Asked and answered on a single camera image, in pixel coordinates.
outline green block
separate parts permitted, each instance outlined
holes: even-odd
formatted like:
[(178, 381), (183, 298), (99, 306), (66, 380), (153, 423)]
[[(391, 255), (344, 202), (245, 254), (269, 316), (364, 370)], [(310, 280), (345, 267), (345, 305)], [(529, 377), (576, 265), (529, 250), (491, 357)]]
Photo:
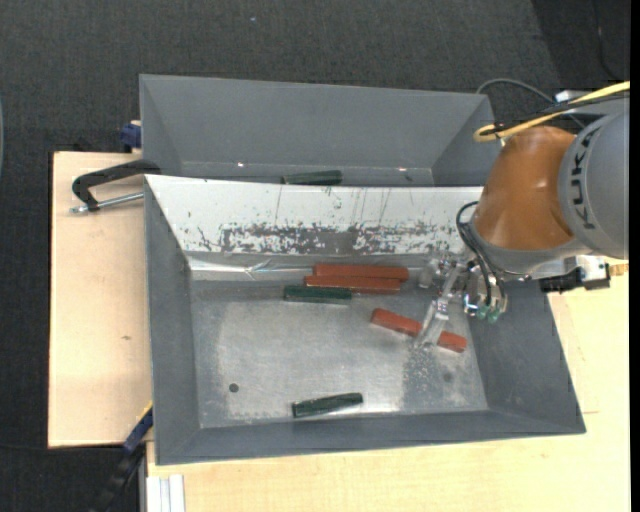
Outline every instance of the green block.
[(284, 287), (284, 300), (289, 302), (315, 302), (322, 304), (348, 304), (351, 290), (290, 285)]
[(290, 174), (282, 177), (285, 185), (340, 185), (342, 171), (318, 171), (300, 174)]
[(294, 418), (303, 418), (305, 416), (327, 414), (344, 409), (345, 407), (353, 407), (362, 402), (361, 393), (344, 393), (342, 395), (305, 400), (304, 402), (294, 402), (291, 408)]

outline gray carpet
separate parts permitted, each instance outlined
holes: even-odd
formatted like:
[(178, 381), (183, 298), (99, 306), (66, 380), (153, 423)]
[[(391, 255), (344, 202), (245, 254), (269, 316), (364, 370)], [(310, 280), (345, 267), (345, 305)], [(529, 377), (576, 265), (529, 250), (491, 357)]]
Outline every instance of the gray carpet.
[[(599, 3), (613, 5), (600, 9), (607, 62), (628, 76), (630, 0)], [(0, 23), (0, 510), (12, 512), (83, 510), (117, 460), (108, 450), (38, 451), (48, 152), (122, 151), (118, 132), (139, 116), (139, 73), (467, 92), (496, 77), (546, 93), (612, 79), (592, 4), (579, 0), (3, 0)], [(499, 117), (544, 105), (511, 87), (490, 95)]]

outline red block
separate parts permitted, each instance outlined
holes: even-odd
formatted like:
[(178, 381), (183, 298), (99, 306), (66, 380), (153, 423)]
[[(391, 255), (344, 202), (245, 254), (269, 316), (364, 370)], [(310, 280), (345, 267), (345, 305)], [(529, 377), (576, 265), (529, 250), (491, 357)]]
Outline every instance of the red block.
[(413, 337), (420, 334), (420, 331), (422, 330), (422, 324), (420, 322), (382, 308), (376, 308), (373, 310), (371, 323), (381, 327), (386, 327), (393, 331), (401, 332), (402, 334), (408, 334)]
[(356, 293), (392, 294), (400, 291), (400, 281), (398, 279), (377, 279), (372, 277), (306, 276), (304, 284), (325, 288), (348, 288)]
[(438, 339), (438, 346), (453, 350), (454, 352), (464, 352), (467, 348), (467, 340), (458, 334), (442, 331), (440, 339)]
[(374, 277), (378, 279), (409, 279), (409, 270), (405, 267), (380, 267), (378, 265), (336, 265), (318, 263), (313, 267), (314, 276)]

